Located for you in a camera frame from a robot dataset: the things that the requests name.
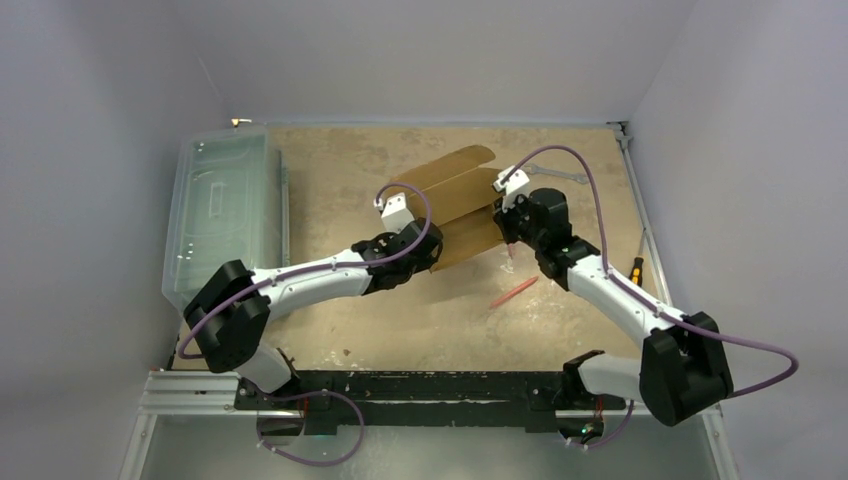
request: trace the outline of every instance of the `white wall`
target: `white wall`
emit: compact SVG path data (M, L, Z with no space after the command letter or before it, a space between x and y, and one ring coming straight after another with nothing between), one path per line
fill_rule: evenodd
M115 478L178 317L178 138L227 118L165 0L0 2L0 478Z
M848 3L701 0L632 121L672 297L794 350L725 404L745 478L848 478ZM729 349L739 386L786 366Z
M628 118L695 0L177 0L228 107L309 121Z

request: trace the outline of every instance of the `plastic container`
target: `plastic container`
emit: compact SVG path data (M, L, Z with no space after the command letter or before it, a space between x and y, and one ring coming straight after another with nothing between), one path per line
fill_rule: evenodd
M162 293L180 313L221 264L288 265L288 175L260 126L205 133L180 151Z

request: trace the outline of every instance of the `metal wrench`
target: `metal wrench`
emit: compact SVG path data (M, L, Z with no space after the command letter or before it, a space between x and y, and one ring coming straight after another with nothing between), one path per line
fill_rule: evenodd
M586 177L585 173L566 173L560 172L559 170L551 170L549 168L544 168L536 165L535 163L525 163L522 170L527 172L528 175L536 175L537 173L541 173L542 175L551 175L554 177L562 177L567 178L569 180L574 180L580 185L586 185L589 183L589 179Z

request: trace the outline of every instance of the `wooden tabletop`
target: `wooden tabletop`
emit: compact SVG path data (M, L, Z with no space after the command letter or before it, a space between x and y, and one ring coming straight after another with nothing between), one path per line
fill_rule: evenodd
M289 169L293 264L338 253L382 232L374 195L391 176L458 148L482 144L506 168L533 149L565 144L586 158L600 190L612 264L625 274L642 225L621 151L608 129L474 127L284 127L272 136ZM535 163L577 173L565 152ZM568 197L574 233L600 248L589 185L533 175L531 186ZM645 288L656 293L650 258ZM504 305L493 300L530 277L540 279ZM497 247L436 273L365 297L340 298L292 313L268 326L265 339L300 369L551 370L591 349L637 357L638 348L595 308L539 272L533 252L518 245L510 259ZM196 352L192 345L189 351ZM174 369L205 369L176 359Z

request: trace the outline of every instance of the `cardboard box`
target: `cardboard box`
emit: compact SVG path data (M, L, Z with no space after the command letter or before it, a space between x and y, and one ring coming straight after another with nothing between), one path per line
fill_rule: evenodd
M482 145L461 148L444 157L415 167L394 178L419 188L433 211L433 223L444 235L444 250L431 272L456 265L477 254L503 244L501 232L492 220L492 203L500 196L492 188L499 169L481 167L495 159ZM404 191L387 190L386 197ZM412 214L425 217L421 198L405 191Z

